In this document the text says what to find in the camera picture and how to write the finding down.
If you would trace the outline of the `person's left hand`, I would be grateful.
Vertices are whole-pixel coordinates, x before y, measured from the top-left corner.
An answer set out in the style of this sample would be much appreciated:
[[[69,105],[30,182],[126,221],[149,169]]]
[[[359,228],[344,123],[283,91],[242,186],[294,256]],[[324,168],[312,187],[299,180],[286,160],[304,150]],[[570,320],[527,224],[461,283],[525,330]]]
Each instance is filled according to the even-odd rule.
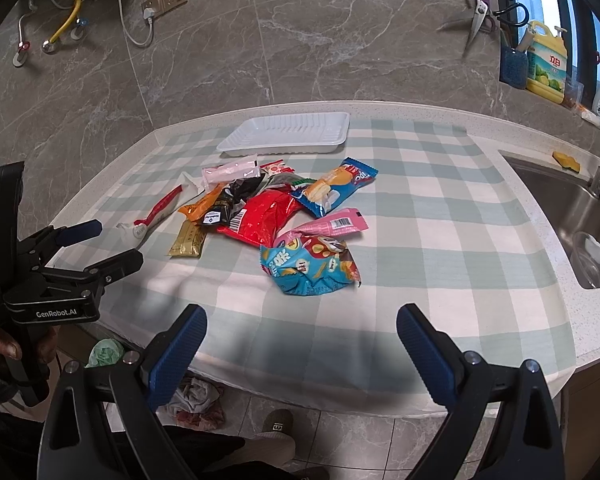
[[[45,327],[44,332],[38,337],[38,360],[48,364],[56,356],[57,341],[60,326]],[[9,334],[0,331],[0,354],[6,358],[18,361],[22,358],[20,345]]]

